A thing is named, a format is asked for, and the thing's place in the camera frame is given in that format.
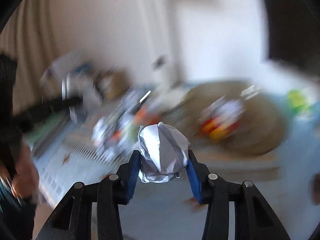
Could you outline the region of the left hand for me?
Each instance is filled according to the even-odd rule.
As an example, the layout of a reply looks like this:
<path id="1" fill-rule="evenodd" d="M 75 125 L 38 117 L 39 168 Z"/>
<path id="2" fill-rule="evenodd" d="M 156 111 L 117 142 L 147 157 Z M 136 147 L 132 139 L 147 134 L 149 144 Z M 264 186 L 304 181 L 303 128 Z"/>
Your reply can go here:
<path id="1" fill-rule="evenodd" d="M 25 142 L 22 142 L 16 161 L 16 175 L 11 179 L 9 172 L 1 164 L 1 178 L 9 180 L 9 189 L 16 198 L 29 198 L 38 192 L 39 173 L 31 158 L 30 148 Z"/>

